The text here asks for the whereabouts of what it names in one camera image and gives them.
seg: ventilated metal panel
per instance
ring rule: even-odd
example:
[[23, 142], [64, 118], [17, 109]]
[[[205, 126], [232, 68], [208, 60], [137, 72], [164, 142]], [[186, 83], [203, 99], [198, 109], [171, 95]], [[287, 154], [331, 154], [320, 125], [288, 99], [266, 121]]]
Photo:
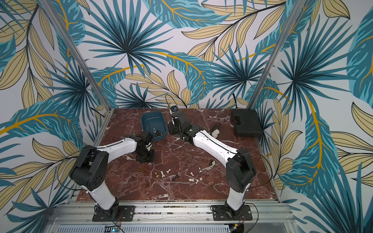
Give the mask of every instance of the ventilated metal panel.
[[[112, 225], [60, 225], [57, 233], [121, 232]], [[223, 224], [122, 224], [125, 233], [229, 233]]]

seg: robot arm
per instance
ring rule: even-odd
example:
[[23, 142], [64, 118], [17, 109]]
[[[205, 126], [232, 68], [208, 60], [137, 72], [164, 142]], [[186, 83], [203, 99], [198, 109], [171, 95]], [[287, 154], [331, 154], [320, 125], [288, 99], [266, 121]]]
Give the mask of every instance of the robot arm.
[[250, 154], [245, 149], [236, 149], [215, 139], [197, 125], [192, 125], [176, 106], [170, 108], [172, 122], [168, 124], [171, 135], [178, 134], [189, 142], [211, 154], [226, 168], [226, 178], [230, 185], [226, 202], [227, 215], [234, 218], [244, 206], [245, 195], [256, 170]]
[[98, 211], [102, 211], [114, 220], [119, 217], [119, 206], [118, 201], [105, 184], [107, 164], [132, 152], [137, 153], [136, 161], [152, 162], [154, 157], [154, 151], [150, 149], [152, 138], [151, 133], [143, 131], [139, 136], [127, 137], [105, 146], [87, 145], [76, 159], [69, 176], [87, 190], [92, 199], [97, 202]]

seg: wall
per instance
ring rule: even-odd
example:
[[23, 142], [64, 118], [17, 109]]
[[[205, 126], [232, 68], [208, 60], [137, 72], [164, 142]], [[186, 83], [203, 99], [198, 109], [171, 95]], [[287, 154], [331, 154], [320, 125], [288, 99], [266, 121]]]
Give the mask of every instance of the wall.
[[[316, 2], [305, 29], [275, 61], [257, 101], [265, 129], [260, 142], [301, 232], [368, 233], [373, 3]], [[339, 14], [330, 11], [333, 6]]]
[[245, 107], [294, 2], [88, 1], [78, 48], [115, 108]]
[[[83, 19], [75, 1], [53, 3]], [[0, 1], [0, 10], [0, 231], [40, 232], [69, 194], [57, 177], [73, 185], [75, 152], [92, 144], [105, 111], [36, 0]]]

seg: black cable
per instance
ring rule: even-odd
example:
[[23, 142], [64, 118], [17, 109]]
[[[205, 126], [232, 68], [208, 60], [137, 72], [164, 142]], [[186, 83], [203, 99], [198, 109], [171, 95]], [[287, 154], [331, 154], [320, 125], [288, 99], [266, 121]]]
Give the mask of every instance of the black cable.
[[[96, 212], [97, 213], [97, 211], [96, 211], [96, 208], [98, 208], [98, 206], [97, 205], [95, 205], [94, 206], [94, 212]], [[110, 221], [112, 222], [112, 223], [114, 223], [114, 225], [116, 226], [116, 227], [118, 227], [123, 233], [125, 233], [123, 230], [122, 230], [122, 228], [121, 227], [119, 227], [114, 221], [113, 221], [113, 219], [112, 218], [110, 218], [110, 216], [108, 215], [108, 214], [106, 214], [104, 211], [102, 211], [102, 213], [104, 213], [109, 219], [110, 219]]]
[[85, 150], [91, 150], [91, 149], [92, 149], [92, 148], [89, 148], [89, 149], [81, 149], [80, 151], [75, 151], [74, 153], [71, 153], [71, 154], [69, 154], [68, 156], [66, 156], [66, 158], [64, 158], [64, 159], [62, 160], [62, 162], [58, 165], [58, 169], [57, 169], [57, 175], [56, 175], [56, 177], [57, 177], [58, 183], [60, 183], [60, 185], [61, 185], [62, 187], [65, 187], [65, 188], [67, 188], [67, 189], [69, 189], [69, 190], [74, 190], [74, 191], [80, 191], [80, 190], [82, 190], [82, 189], [72, 189], [72, 188], [69, 188], [69, 187], [66, 187], [65, 185], [63, 185], [63, 184], [61, 183], [59, 177], [58, 177], [58, 170], [60, 169], [61, 164], [62, 164], [66, 159], [68, 159], [69, 156], [71, 156], [71, 155], [73, 155], [73, 154], [75, 154], [75, 153], [77, 153], [77, 152], [81, 152], [81, 151], [85, 151]]
[[234, 93], [232, 93], [232, 94], [233, 94], [234, 103], [236, 104], [236, 108], [238, 108], [238, 107], [237, 107], [236, 96], [234, 95]]
[[173, 102], [174, 102], [176, 105], [178, 105], [178, 104], [176, 103], [176, 101], [173, 99], [173, 97], [172, 97], [170, 94], [166, 94], [166, 95], [164, 96], [164, 98], [166, 99], [166, 103], [167, 103], [167, 106], [168, 106], [169, 109], [171, 109], [171, 106], [170, 106], [170, 104], [169, 104], [168, 101], [167, 101], [167, 98], [166, 98], [167, 95], [168, 95], [169, 97], [172, 98]]
[[144, 130], [146, 130], [146, 127], [148, 127], [148, 126], [149, 126], [149, 132], [150, 132], [150, 125], [145, 126]]
[[[234, 153], [234, 152], [232, 152], [232, 151], [230, 151], [230, 150], [228, 150], [227, 148], [225, 148], [225, 147], [222, 147], [221, 145], [219, 145], [218, 143], [216, 143], [216, 142], [214, 142], [213, 140], [211, 140], [210, 139], [210, 141], [212, 141], [213, 143], [215, 143], [216, 145], [218, 145], [218, 146], [220, 146], [221, 148], [223, 148], [223, 149], [225, 149], [226, 151], [228, 151], [228, 152], [230, 152], [230, 153], [232, 153], [232, 154], [237, 154], [237, 153]], [[272, 179], [272, 176], [273, 176], [273, 170], [272, 170], [272, 166], [271, 166], [271, 164], [269, 163], [269, 161], [267, 160], [267, 158], [266, 157], [264, 157], [263, 155], [261, 155], [261, 154], [259, 154], [259, 153], [256, 153], [256, 152], [248, 152], [248, 153], [243, 153], [242, 155], [245, 155], [245, 154], [252, 154], [252, 153], [255, 153], [255, 154], [258, 154], [258, 155], [260, 155], [260, 156], [262, 156], [262, 158], [268, 163], [268, 165], [269, 165], [269, 168], [271, 169], [271, 176], [269, 177], [269, 180], [267, 181], [267, 182], [265, 182], [265, 183], [263, 183], [263, 184], [260, 184], [260, 185], [257, 185], [257, 186], [254, 186], [254, 187], [250, 187], [250, 189], [252, 189], [252, 188], [257, 188], [257, 187], [260, 187], [260, 186], [263, 186], [263, 185], [265, 185], [265, 184], [267, 184], [268, 182], [270, 182], [271, 181], [271, 179]]]
[[248, 203], [248, 204], [251, 204], [251, 205], [253, 205], [255, 207], [255, 209], [257, 210], [257, 213], [258, 213], [258, 217], [257, 217], [257, 220], [255, 221], [254, 225], [247, 232], [245, 232], [245, 233], [248, 233], [249, 231], [251, 231], [255, 227], [255, 225], [257, 224], [257, 222], [259, 220], [259, 211], [258, 211], [258, 208], [253, 203]]

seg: red marble tabletop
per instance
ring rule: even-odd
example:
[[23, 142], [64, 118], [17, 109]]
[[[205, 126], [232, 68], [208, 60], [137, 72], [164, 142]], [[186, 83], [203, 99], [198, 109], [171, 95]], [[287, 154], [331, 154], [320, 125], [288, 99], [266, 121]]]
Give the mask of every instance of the red marble tabletop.
[[[115, 109], [107, 126], [101, 145], [123, 139], [125, 136], [141, 132], [141, 115], [157, 109]], [[166, 123], [171, 120], [168, 109], [160, 109]], [[236, 137], [233, 132], [230, 109], [182, 109], [192, 124], [209, 129], [216, 122], [221, 124], [218, 139], [225, 144], [249, 152], [259, 153], [254, 138]], [[135, 161], [136, 154], [119, 157], [107, 165], [106, 184], [111, 193], [120, 201], [137, 200], [191, 200], [226, 199], [229, 185], [225, 178], [224, 166], [212, 155], [191, 144], [185, 143], [176, 135], [154, 142], [153, 165]], [[252, 155], [257, 176], [251, 186], [268, 181], [268, 175], [260, 155]], [[249, 189], [246, 199], [275, 199], [271, 183]], [[84, 191], [77, 201], [91, 201]]]

